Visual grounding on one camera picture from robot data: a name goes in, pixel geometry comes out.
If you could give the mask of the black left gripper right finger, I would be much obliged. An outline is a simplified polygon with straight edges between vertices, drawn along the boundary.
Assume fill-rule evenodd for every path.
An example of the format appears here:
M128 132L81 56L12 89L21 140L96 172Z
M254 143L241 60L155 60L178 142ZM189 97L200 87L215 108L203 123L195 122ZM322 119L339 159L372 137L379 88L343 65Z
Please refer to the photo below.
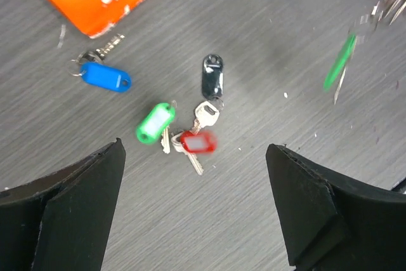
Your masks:
M375 187L275 144L266 164L295 270L405 269L404 180Z

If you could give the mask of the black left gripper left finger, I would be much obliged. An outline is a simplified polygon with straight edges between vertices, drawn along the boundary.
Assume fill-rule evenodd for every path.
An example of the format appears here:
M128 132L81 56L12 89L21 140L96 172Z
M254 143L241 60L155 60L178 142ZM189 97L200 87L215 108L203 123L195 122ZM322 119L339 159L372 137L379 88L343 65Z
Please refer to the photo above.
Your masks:
M121 139L1 191L1 270L100 270L126 161Z

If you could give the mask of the silver key with green tag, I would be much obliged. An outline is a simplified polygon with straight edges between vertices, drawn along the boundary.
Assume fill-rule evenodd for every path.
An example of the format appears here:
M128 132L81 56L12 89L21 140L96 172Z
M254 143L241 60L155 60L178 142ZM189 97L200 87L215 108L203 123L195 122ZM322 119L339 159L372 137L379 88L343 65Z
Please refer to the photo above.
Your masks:
M173 114L172 120L174 120L174 118L175 118L176 108L177 108L177 102L175 100L173 100L171 102L171 105L170 105L170 108L169 108L171 113ZM160 144L162 145L162 151L165 154L169 154L170 151L171 151L171 146L170 146L170 143L169 143L169 141L170 141L170 139L169 139L169 127L170 127L170 124L168 124L166 126L166 128L164 129L164 131L162 132L162 138L161 138L161 141L160 141Z

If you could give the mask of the silver key with blue tag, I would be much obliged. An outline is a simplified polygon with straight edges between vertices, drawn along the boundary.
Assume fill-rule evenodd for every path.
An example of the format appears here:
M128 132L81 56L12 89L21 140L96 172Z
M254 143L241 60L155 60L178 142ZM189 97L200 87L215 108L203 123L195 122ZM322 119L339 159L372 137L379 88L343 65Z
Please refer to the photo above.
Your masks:
M103 47L83 51L75 59L72 60L77 69L73 70L71 68L68 68L68 73L74 77L81 77L87 72L87 69L83 68L86 63L91 62L103 64L107 55L113 49L115 49L123 39L125 39L125 35L116 34Z

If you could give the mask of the blue key tag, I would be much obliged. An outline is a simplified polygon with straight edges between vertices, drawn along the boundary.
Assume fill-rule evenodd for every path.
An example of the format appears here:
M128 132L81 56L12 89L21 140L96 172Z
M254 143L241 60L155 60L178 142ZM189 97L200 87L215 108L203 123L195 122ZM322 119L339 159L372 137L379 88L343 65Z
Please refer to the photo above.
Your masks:
M84 63L81 66L81 77L90 85L118 93L127 91L132 84L127 72L96 62Z

